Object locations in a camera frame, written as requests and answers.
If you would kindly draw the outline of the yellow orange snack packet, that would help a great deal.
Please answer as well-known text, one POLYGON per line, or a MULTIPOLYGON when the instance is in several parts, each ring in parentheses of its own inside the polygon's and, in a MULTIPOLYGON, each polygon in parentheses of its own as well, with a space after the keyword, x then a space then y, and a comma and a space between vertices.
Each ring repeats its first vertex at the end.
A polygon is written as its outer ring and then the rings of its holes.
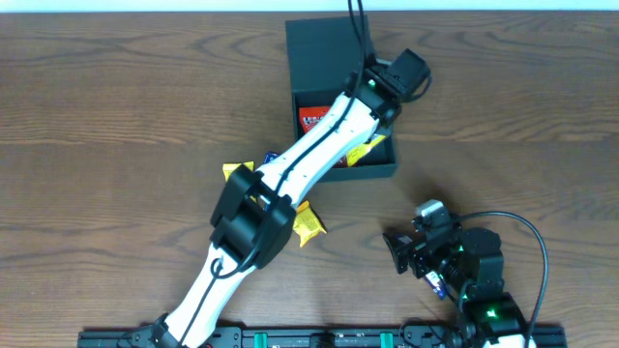
POLYGON ((252 160, 244 162, 226 162, 222 165, 222 172, 226 182, 228 182, 235 172, 238 172, 243 178, 252 178, 253 171, 254 162, 252 160))

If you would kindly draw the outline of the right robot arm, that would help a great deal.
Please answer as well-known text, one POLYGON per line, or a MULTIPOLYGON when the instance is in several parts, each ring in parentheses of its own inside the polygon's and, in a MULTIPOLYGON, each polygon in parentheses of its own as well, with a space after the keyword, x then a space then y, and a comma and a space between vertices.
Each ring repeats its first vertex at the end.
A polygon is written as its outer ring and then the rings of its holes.
POLYGON ((535 347, 533 332, 545 295, 548 260, 545 242, 529 220, 514 213, 486 211, 460 216, 439 208, 413 219, 413 236, 395 230, 383 233, 399 274, 411 271, 426 279, 438 293, 451 296, 457 326, 442 337, 448 347, 535 347), (526 320, 505 291, 505 259, 498 233, 483 227, 465 228, 472 218, 512 218, 537 238, 543 275, 531 318, 526 320))

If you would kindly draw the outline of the red Hacks candy bag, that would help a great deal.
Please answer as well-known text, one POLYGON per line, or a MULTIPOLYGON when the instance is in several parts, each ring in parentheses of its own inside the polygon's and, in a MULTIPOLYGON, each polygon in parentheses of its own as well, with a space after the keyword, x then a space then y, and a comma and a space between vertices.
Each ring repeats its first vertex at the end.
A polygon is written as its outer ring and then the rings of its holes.
POLYGON ((329 106, 300 107, 298 119, 303 134, 311 131, 328 113, 329 106))

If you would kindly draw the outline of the blue Eclipse mint box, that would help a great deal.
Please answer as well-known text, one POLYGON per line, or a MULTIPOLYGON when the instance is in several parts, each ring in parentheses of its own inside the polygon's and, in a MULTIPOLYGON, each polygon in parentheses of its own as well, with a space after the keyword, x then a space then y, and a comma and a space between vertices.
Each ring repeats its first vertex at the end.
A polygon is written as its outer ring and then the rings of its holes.
POLYGON ((267 153, 265 154, 265 157, 264 157, 264 161, 263 161, 263 163, 264 163, 264 164, 269 163, 269 162, 271 162, 272 160, 276 159, 278 156, 279 156, 279 154, 278 154, 278 153, 275 153, 275 152, 267 152, 267 153))

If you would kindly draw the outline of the small yellow cracker packet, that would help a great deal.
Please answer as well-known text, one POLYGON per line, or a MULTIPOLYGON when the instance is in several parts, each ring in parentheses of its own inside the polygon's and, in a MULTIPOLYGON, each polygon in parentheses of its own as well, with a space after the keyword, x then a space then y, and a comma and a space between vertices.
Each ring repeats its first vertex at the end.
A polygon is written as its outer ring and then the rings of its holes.
POLYGON ((300 238, 300 247, 304 247, 311 239, 319 234, 327 233, 327 229, 308 201, 304 201, 296 209, 293 231, 300 238))

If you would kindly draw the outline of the dark green open box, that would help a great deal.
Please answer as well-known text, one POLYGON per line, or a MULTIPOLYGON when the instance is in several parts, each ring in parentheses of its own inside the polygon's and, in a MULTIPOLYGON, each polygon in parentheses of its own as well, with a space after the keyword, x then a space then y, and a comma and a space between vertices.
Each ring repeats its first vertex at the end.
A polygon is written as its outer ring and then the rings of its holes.
MULTIPOLYGON (((305 135, 302 107, 330 106, 344 80, 358 69, 360 47, 349 17, 288 20, 286 48, 290 72, 294 138, 305 135)), ((389 178, 398 169, 395 140, 389 136, 352 167, 334 167, 322 183, 389 178)))

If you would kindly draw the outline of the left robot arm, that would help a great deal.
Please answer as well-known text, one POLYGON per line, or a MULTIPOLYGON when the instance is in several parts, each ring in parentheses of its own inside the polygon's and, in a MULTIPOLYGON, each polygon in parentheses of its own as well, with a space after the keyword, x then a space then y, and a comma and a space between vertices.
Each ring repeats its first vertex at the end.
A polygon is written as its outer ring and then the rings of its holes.
POLYGON ((310 189, 347 153, 388 129, 405 102, 431 80, 427 62, 409 49, 391 64, 364 55, 327 114, 275 159, 229 176, 211 217, 207 259, 181 304, 157 321, 156 347, 199 347, 245 277, 285 247, 297 208, 310 189))

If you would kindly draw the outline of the dark blue chocolate bar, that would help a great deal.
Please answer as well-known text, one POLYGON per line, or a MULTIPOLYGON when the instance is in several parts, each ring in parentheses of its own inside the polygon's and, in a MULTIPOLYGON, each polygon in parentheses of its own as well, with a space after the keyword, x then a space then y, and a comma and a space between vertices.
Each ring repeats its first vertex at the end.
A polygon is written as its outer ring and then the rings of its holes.
POLYGON ((424 280, 428 283, 433 293, 440 299, 444 300, 448 295, 447 285, 444 283, 441 276, 435 271, 431 271, 424 276, 424 280))

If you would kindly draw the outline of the yellow Hacks candy bag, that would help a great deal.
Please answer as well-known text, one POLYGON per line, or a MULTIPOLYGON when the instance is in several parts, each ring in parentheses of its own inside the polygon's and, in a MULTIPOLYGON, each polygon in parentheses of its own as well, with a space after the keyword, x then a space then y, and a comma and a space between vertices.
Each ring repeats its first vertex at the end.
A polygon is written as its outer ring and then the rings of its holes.
POLYGON ((346 165, 355 166, 363 157, 368 155, 376 146, 387 138, 386 135, 374 134, 368 141, 354 147, 345 155, 346 165))

